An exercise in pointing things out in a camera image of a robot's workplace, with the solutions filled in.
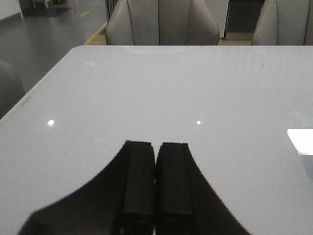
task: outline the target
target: gray chair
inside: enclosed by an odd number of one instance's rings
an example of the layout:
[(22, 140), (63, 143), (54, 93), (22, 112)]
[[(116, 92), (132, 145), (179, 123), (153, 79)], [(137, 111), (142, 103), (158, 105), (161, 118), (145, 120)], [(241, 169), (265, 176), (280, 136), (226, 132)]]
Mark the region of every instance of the gray chair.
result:
[(118, 0), (108, 45), (217, 45), (219, 28), (203, 0)]
[(254, 45), (313, 45), (313, 0), (266, 0)]
[(0, 119), (25, 95), (18, 73), (0, 60)]

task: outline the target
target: gray floor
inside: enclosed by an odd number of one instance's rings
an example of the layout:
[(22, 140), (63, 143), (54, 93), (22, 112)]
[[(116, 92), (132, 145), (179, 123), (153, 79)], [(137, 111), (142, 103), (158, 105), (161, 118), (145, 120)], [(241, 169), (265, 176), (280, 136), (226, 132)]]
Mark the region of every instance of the gray floor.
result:
[[(104, 0), (68, 0), (51, 7), (70, 10), (58, 17), (25, 17), (0, 23), (0, 59), (15, 67), (26, 92), (107, 20)], [(96, 11), (87, 17), (75, 17), (89, 8)]]

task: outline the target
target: white table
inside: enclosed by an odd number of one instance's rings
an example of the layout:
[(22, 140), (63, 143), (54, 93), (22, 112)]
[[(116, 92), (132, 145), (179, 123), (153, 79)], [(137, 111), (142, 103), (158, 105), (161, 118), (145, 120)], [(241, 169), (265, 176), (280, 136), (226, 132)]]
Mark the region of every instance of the white table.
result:
[(0, 121), (0, 234), (133, 140), (188, 143), (253, 235), (311, 235), (313, 157), (287, 129), (313, 128), (312, 64), (313, 47), (73, 49)]

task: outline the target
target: green floor marking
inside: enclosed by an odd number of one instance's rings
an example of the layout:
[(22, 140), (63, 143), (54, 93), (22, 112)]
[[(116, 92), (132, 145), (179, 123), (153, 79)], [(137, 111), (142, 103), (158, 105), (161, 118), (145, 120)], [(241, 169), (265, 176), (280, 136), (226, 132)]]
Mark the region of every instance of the green floor marking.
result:
[(96, 11), (96, 9), (91, 8), (91, 9), (86, 9), (83, 11), (78, 12), (75, 17), (86, 17), (86, 16), (90, 16), (92, 15), (94, 12)]

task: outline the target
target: chair backrest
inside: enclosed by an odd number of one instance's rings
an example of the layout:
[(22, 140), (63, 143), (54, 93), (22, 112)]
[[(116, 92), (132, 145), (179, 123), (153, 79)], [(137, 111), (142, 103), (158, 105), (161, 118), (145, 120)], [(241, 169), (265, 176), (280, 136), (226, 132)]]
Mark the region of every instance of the chair backrest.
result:
[(216, 45), (219, 29), (203, 0), (119, 0), (108, 45)]
[(0, 60), (0, 118), (2, 118), (23, 96), (21, 80), (8, 63)]
[(313, 32), (312, 0), (266, 0), (254, 32), (254, 45), (304, 45)]

